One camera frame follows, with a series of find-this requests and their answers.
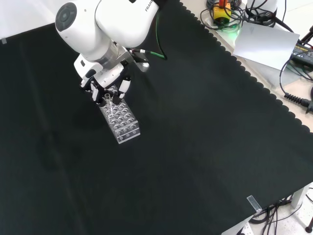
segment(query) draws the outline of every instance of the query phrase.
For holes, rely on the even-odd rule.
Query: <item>paper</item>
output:
[[[281,29],[244,22],[233,54],[281,70],[299,37]]]

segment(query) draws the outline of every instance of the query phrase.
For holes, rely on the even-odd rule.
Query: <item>black tablecloth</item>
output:
[[[1,234],[218,235],[313,181],[313,136],[177,0],[118,145],[54,26],[0,45]],[[141,48],[157,51],[152,28]]]

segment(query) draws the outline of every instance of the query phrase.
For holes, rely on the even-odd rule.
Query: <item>yellow device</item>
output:
[[[226,8],[230,9],[230,3],[226,4]],[[230,17],[225,13],[223,0],[222,2],[220,1],[219,5],[215,5],[213,7],[213,19],[220,23],[224,23],[224,24],[229,23]]]

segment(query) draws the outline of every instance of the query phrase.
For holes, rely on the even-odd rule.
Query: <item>clear plastic block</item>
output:
[[[117,91],[117,88],[113,86],[109,90]],[[139,123],[124,100],[119,105],[110,102],[100,110],[118,143],[140,135]]]

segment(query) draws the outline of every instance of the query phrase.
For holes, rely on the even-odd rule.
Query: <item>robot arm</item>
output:
[[[89,61],[101,59],[110,42],[137,47],[158,11],[152,0],[77,0],[63,5],[56,28],[63,40]]]
[[[82,89],[92,93],[93,101],[101,102],[106,89],[120,80],[125,66],[134,60],[126,47],[137,47],[145,40],[158,9],[153,0],[76,0],[60,8],[56,29],[80,53],[74,66]],[[117,102],[129,85],[130,77],[125,75],[115,94]]]

